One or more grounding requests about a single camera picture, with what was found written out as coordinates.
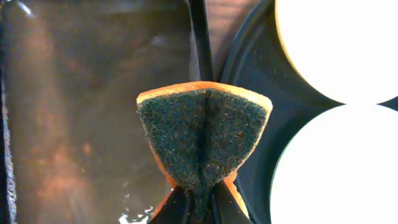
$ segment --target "black plastic surface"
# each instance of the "black plastic surface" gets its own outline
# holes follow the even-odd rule
[[[221,82],[261,93],[274,105],[262,138],[236,181],[254,223],[271,223],[269,193],[282,150],[312,118],[340,104],[313,89],[290,65],[277,36],[274,1],[261,1],[246,19],[229,51]],[[383,103],[395,110],[397,104],[398,98]]]

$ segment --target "sponge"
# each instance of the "sponge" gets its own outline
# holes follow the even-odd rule
[[[191,222],[206,223],[212,187],[236,176],[253,152],[271,101],[236,86],[190,82],[141,93],[137,105],[160,169],[193,192]]]

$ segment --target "green scrubbing side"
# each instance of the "green scrubbing side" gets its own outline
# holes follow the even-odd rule
[[[247,158],[266,122],[263,107],[216,89],[158,96],[138,106],[165,170],[194,194],[202,220],[211,188]]]

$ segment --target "wooden surface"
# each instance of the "wooden surface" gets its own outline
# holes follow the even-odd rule
[[[213,66],[217,77],[233,39],[259,0],[206,0]]]

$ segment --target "white round object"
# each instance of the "white round object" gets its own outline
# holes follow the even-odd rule
[[[398,223],[398,112],[343,105],[305,125],[275,170],[272,224]]]
[[[398,1],[276,0],[279,40],[296,71],[341,103],[398,96]]]

